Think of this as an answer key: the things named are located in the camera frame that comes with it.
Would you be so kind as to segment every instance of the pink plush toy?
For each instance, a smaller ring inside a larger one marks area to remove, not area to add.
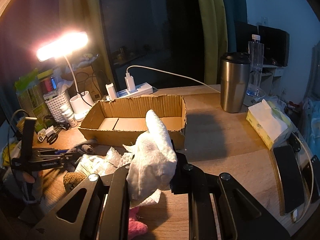
[[[128,240],[131,240],[135,236],[144,235],[148,231],[147,225],[137,221],[136,215],[138,211],[139,211],[139,207],[135,207],[129,210]]]

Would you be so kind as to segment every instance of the phone screen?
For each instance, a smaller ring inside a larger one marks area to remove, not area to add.
[[[300,169],[291,145],[273,149],[283,190],[284,212],[290,213],[304,203]]]

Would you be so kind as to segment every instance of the silver bolt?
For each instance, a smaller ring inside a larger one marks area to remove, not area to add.
[[[88,180],[90,180],[90,181],[96,181],[97,179],[99,178],[99,175],[98,174],[90,174],[89,176],[88,176]]]
[[[187,163],[185,165],[183,165],[183,168],[186,170],[186,171],[191,171],[193,169],[193,165],[190,164],[190,163]]]
[[[220,178],[224,180],[229,180],[231,178],[231,175],[229,173],[224,172],[220,174]]]

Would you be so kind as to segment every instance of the yellow lid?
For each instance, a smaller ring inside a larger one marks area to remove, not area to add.
[[[43,79],[43,78],[45,78],[45,77],[47,77],[47,76],[49,76],[49,75],[52,75],[52,74],[53,74],[53,70],[52,70],[52,69],[49,69],[49,70],[47,70],[47,71],[44,71],[44,72],[38,74],[38,75],[37,75],[37,78],[38,78],[38,80],[40,80],[40,79]]]

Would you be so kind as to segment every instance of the wooden tabletop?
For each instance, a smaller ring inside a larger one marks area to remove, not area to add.
[[[229,114],[220,107],[220,93],[205,86],[162,89],[154,93],[183,95],[187,107],[187,126],[184,153],[189,162],[204,172],[218,175],[230,173],[253,197],[255,197],[293,235],[313,214],[319,202],[310,205],[305,217],[293,224],[290,215],[280,216],[280,197],[277,172],[272,155],[259,135],[246,121],[247,108],[240,113]],[[84,141],[76,129],[63,131],[52,147],[67,149]],[[46,143],[35,147],[47,147]],[[95,150],[105,154],[108,146],[97,146]],[[119,153],[124,149],[117,148]],[[306,161],[303,150],[299,158]],[[50,210],[64,195],[63,169],[49,170],[44,178],[45,198],[41,205]],[[303,205],[299,207],[301,215]],[[164,191],[158,204],[141,207],[138,213],[141,222],[149,230],[140,239],[188,239],[187,195],[173,195]]]

